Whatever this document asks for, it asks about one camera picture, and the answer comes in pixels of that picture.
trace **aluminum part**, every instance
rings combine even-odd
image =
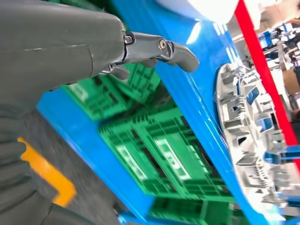
[[[274,125],[274,104],[259,74],[225,64],[218,74],[216,90],[220,123],[245,197],[265,215],[274,205],[286,207],[286,199],[280,194],[289,188],[289,172],[284,163],[271,164],[264,157],[268,152],[280,158],[286,144]]]

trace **blue table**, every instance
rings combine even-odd
[[[198,57],[201,65],[192,74],[164,63],[159,63],[157,72],[251,224],[280,224],[267,221],[246,200],[235,178],[219,126],[214,101],[216,73],[225,63],[240,63],[225,26],[183,18],[152,0],[112,2],[130,30],[158,34],[187,44]],[[133,216],[124,215],[124,223],[126,218],[134,217],[139,222],[146,222],[147,213],[155,198],[143,194],[127,173],[97,134],[97,124],[90,121],[61,89],[45,94],[38,109],[133,213]],[[279,211],[274,208],[271,213]]]

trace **yellow floor marking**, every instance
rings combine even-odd
[[[19,138],[19,141],[26,145],[26,151],[21,156],[23,160],[29,162],[32,170],[58,191],[57,196],[53,200],[54,203],[66,207],[76,196],[76,189],[73,183],[23,138]]]

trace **robotic hand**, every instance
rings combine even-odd
[[[117,17],[39,0],[0,3],[0,221],[3,225],[90,225],[41,196],[17,142],[20,117],[43,93],[122,64],[157,60],[187,72],[198,66],[188,48],[161,36],[125,32]]]
[[[121,61],[112,62],[100,74],[115,73],[124,77],[121,73],[129,72],[118,65],[142,61],[147,67],[154,67],[158,60],[170,65],[178,65],[186,72],[193,72],[199,66],[199,61],[188,48],[172,41],[167,41],[158,35],[123,31],[124,51]]]

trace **red beam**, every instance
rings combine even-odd
[[[262,82],[265,90],[271,95],[272,98],[277,117],[278,119],[279,126],[283,130],[284,138],[287,145],[298,145],[298,141],[295,138],[294,132],[292,129],[289,121],[288,120],[283,105],[281,102],[281,98],[279,96],[276,86],[268,66],[267,61],[264,53],[260,46],[256,33],[254,31],[253,24],[248,13],[243,0],[240,0],[235,11],[235,16],[240,25],[246,43],[248,46],[251,57],[253,60],[255,67],[257,72],[260,74]],[[300,171],[300,159],[294,160]]]

